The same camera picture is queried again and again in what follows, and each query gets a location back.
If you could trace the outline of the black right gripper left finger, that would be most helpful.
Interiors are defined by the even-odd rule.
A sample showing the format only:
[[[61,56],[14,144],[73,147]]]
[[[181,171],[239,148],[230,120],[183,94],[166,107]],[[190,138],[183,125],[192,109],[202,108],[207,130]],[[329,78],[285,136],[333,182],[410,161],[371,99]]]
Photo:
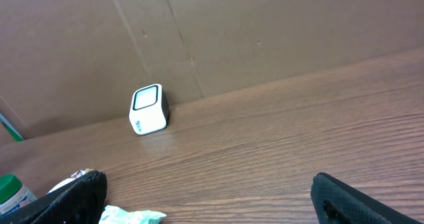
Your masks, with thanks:
[[[1,224],[98,224],[106,196],[107,177],[93,170],[2,217]]]

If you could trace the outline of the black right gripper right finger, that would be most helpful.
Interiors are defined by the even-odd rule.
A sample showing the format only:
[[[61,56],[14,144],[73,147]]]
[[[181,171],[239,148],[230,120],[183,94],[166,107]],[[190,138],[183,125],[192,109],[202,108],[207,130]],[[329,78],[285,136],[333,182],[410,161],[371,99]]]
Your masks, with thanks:
[[[324,172],[313,178],[311,201],[320,224],[419,224]]]

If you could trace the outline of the brown clear snack bag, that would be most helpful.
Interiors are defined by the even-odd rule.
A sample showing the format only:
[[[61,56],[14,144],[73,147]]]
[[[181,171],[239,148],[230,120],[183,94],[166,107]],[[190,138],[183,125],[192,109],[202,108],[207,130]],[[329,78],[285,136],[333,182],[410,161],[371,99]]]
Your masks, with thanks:
[[[73,173],[70,177],[66,178],[65,180],[62,180],[60,183],[56,184],[48,193],[51,193],[58,188],[61,188],[62,186],[65,186],[66,184],[69,184],[70,182],[73,182],[75,179],[85,175],[86,173],[93,171],[93,169],[86,168],[85,170],[79,170],[75,173]]]

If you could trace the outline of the teal tissue pack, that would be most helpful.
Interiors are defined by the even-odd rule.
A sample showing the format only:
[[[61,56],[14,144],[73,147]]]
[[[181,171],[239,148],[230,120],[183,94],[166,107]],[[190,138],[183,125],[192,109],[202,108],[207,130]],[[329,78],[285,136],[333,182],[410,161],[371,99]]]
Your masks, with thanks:
[[[167,215],[159,211],[128,212],[120,207],[107,205],[101,214],[99,224],[159,224]]]

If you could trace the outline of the green round lid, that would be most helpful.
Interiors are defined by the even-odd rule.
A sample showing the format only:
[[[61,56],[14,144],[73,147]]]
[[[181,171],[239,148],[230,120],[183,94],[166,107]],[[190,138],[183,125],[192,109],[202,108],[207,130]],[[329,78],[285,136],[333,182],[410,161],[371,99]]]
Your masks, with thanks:
[[[36,200],[37,197],[14,174],[1,176],[0,204],[2,217]]]

